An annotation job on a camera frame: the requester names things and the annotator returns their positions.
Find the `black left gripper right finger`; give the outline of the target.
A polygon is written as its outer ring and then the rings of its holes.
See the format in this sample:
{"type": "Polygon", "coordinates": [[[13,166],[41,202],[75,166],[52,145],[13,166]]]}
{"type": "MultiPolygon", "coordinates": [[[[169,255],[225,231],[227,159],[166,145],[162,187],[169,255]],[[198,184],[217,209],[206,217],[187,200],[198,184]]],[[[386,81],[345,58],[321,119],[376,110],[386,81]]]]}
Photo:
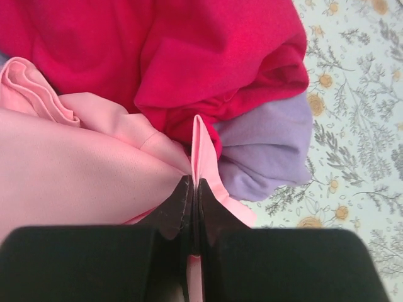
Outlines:
{"type": "Polygon", "coordinates": [[[205,301],[387,301],[370,254],[349,230],[249,228],[198,186],[205,301]]]}

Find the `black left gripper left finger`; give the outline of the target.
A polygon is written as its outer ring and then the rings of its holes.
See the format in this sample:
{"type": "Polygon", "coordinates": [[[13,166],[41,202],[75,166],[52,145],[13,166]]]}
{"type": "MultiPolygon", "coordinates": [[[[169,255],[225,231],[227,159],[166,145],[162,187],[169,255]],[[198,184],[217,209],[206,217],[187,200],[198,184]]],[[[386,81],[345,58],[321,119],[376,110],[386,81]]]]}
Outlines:
{"type": "Polygon", "coordinates": [[[2,301],[188,301],[193,183],[133,225],[24,226],[1,244],[2,301]]]}

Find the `pink t shirt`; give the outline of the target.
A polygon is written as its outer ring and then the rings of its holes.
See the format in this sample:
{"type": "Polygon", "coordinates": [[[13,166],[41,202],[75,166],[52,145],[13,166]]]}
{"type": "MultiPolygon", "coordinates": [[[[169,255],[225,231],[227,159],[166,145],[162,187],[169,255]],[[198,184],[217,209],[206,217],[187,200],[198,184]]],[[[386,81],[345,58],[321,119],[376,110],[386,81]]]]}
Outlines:
{"type": "Polygon", "coordinates": [[[188,176],[188,301],[205,301],[200,181],[249,228],[254,218],[224,188],[199,116],[191,130],[186,152],[143,115],[91,93],[58,96],[31,62],[8,60],[1,71],[1,244],[21,227],[136,224],[188,176]]]}

